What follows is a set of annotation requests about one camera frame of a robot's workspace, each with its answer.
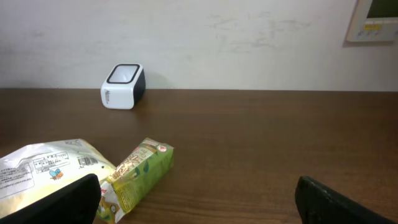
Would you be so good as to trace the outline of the yellow snack bag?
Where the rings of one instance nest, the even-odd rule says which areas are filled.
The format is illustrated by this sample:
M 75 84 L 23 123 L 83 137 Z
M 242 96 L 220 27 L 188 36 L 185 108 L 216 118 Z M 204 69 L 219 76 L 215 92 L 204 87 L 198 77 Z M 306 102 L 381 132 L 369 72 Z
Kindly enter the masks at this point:
M 100 183 L 116 169 L 83 139 L 26 145 L 1 158 L 1 217 L 95 174 Z

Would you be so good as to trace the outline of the green tea drink carton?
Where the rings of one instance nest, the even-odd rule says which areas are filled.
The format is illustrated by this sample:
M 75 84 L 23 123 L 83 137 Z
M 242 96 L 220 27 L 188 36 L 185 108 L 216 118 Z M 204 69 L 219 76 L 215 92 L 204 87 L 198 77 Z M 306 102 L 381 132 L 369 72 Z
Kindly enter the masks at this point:
M 173 167 L 174 147 L 145 138 L 101 184 L 96 217 L 117 223 Z

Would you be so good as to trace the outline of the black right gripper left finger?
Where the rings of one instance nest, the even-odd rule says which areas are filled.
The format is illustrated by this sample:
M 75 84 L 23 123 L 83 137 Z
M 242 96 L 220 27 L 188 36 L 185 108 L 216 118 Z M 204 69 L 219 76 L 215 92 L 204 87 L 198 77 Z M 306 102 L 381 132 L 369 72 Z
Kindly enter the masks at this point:
M 100 198 L 98 177 L 88 174 L 1 218 L 1 224 L 92 224 Z

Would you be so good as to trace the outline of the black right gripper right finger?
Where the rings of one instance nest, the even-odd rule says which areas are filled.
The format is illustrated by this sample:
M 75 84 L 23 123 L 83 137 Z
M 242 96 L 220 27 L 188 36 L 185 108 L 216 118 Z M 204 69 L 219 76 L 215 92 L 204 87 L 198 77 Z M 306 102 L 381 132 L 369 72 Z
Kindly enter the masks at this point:
M 309 176 L 301 176 L 295 203 L 303 224 L 396 224 Z

